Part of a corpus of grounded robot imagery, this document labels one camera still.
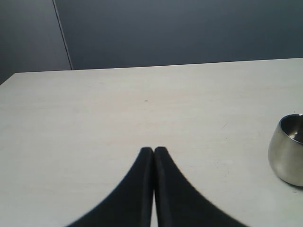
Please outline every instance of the table surface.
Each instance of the table surface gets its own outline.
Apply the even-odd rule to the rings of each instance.
[[[301,226],[303,191],[274,175],[267,148],[302,97],[303,59],[14,74],[0,86],[0,226],[69,224],[143,146],[166,146],[243,223]]]

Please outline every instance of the cup rim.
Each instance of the cup rim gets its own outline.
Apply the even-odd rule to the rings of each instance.
[[[289,117],[292,117],[292,116],[300,116],[300,117],[303,118],[303,114],[301,114],[301,113],[298,113],[298,114],[297,114],[297,113],[295,113],[295,114],[293,113],[293,114],[286,115],[286,116],[282,117],[281,120],[279,121],[279,127],[280,127],[281,131],[284,133],[284,135],[286,135],[288,138],[290,138],[290,139],[293,140],[294,142],[297,142],[297,143],[303,145],[303,142],[300,142],[300,141],[295,140],[294,138],[291,138],[291,137],[283,130],[283,128],[282,128],[282,125],[281,125],[282,121],[285,120],[286,118],[289,118]]]

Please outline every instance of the gray wall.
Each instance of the gray wall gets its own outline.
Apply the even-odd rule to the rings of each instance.
[[[302,0],[55,0],[75,69],[303,57]]]
[[[0,84],[15,72],[70,69],[52,0],[0,1]]]

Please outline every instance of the metal bowl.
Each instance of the metal bowl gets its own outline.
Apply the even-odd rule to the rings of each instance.
[[[303,186],[303,114],[280,120],[269,145],[268,159],[279,178]]]

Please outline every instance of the light gray tabletop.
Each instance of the light gray tabletop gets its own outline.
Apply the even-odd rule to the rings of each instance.
[[[303,192],[274,175],[267,148],[302,98],[303,59],[17,73],[0,86],[0,226],[71,223],[143,146],[166,146],[243,223],[301,226]]]

